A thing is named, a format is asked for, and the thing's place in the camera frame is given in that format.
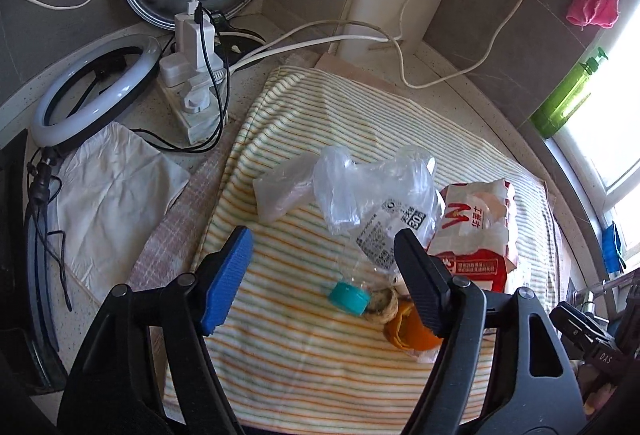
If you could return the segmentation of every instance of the striped cloth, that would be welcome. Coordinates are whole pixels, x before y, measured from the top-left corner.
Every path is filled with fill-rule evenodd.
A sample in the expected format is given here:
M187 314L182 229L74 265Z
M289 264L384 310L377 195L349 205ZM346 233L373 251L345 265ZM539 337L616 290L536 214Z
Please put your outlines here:
M271 73L227 161L222 192L197 260L220 249L233 228L254 232L254 257L226 322L206 339L216 373L244 425L291 434L400 433L429 376L393 348L379 326L335 309L327 295L347 256L316 205L274 224L257 222L252 181L301 152L347 146L358 162L390 158L417 144L438 163L438 187L506 178L516 189L520 264L511 287L526 283L556 302L556 248L545 188L486 141L409 100L319 70ZM493 338L481 359L465 419L482 406ZM170 374L170 415L178 411Z

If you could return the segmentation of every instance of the screw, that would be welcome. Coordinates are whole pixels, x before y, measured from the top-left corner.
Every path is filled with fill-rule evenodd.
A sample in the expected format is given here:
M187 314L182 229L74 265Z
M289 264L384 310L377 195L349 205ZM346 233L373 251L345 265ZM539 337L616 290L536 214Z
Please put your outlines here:
M525 300L530 300L536 297L536 293L530 290L529 287L520 287L518 289L518 294L522 296Z
M128 291L128 285L126 285L125 283L119 283L113 289L111 289L111 295L119 298L120 296L124 296Z
M455 285L456 287L465 288L471 285L471 280L469 280L466 276L460 276L459 274L455 275L451 279L451 281L453 282L453 285Z
M194 281L196 281L196 277L192 272L185 272L178 276L178 285L180 287L189 287Z

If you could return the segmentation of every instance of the teal bottle cap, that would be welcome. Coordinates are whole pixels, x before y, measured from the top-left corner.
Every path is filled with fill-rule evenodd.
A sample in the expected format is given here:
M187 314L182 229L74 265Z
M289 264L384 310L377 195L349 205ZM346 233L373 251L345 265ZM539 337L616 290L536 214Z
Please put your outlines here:
M370 299L371 296L367 291L343 281L339 281L329 295L329 301L338 309L356 316L364 312Z

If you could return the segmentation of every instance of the clear plastic bag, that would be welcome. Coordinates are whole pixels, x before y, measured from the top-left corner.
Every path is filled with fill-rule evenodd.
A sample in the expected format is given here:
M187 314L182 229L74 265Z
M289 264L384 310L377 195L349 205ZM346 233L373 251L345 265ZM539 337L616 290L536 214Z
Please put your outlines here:
M314 201L313 173L319 156L303 152L254 179L260 222L275 222L289 210Z
M314 168L314 194L332 233L348 234L377 267L395 273L396 233L408 227L426 247L444 213L434 170L431 154L414 145L370 164L328 146Z

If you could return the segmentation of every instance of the pink cloth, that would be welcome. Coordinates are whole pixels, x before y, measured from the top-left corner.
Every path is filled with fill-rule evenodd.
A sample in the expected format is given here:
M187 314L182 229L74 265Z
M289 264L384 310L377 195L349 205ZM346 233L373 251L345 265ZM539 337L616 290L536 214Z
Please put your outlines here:
M605 29L613 27L618 20L619 0L574 0L566 18L574 25L584 27L599 25Z

